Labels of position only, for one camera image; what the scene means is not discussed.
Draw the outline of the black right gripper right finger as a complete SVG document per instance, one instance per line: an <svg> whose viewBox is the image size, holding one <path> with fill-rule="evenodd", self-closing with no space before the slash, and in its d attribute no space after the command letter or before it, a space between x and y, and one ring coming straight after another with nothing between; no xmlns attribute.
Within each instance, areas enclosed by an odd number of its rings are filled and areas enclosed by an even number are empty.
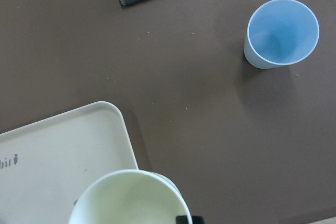
<svg viewBox="0 0 336 224"><path fill-rule="evenodd" d="M192 216L192 224L204 224L204 218L202 216Z"/></svg>

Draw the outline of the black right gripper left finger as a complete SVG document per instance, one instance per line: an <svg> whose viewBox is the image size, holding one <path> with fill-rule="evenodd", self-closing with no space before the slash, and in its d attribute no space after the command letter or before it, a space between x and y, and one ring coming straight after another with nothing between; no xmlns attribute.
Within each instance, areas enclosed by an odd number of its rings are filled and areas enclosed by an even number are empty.
<svg viewBox="0 0 336 224"><path fill-rule="evenodd" d="M192 221L190 221L187 215L176 216L175 222L176 224L191 224L192 223Z"/></svg>

